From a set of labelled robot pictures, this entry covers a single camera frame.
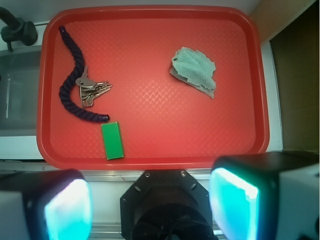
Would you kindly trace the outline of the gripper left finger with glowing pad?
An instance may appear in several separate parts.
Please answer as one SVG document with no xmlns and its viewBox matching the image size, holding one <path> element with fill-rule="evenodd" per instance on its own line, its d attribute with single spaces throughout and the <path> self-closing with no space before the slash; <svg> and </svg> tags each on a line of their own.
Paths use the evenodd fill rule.
<svg viewBox="0 0 320 240">
<path fill-rule="evenodd" d="M 91 186 L 78 170 L 0 175 L 2 240 L 87 240 L 92 222 Z"/>
</svg>

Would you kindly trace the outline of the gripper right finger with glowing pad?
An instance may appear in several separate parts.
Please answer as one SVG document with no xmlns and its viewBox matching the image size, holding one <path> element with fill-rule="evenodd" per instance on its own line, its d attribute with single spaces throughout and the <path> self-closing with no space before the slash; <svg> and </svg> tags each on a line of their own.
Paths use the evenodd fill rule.
<svg viewBox="0 0 320 240">
<path fill-rule="evenodd" d="M 225 155 L 209 177 L 213 218 L 228 240 L 317 240 L 320 156 L 307 151 Z"/>
</svg>

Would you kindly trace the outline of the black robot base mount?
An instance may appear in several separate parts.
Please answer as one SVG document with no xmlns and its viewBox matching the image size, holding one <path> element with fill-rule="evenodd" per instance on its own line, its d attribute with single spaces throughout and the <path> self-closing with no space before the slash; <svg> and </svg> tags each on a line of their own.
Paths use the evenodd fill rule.
<svg viewBox="0 0 320 240">
<path fill-rule="evenodd" d="M 126 240 L 215 240 L 209 192 L 186 170 L 146 170 L 119 199 Z"/>
</svg>

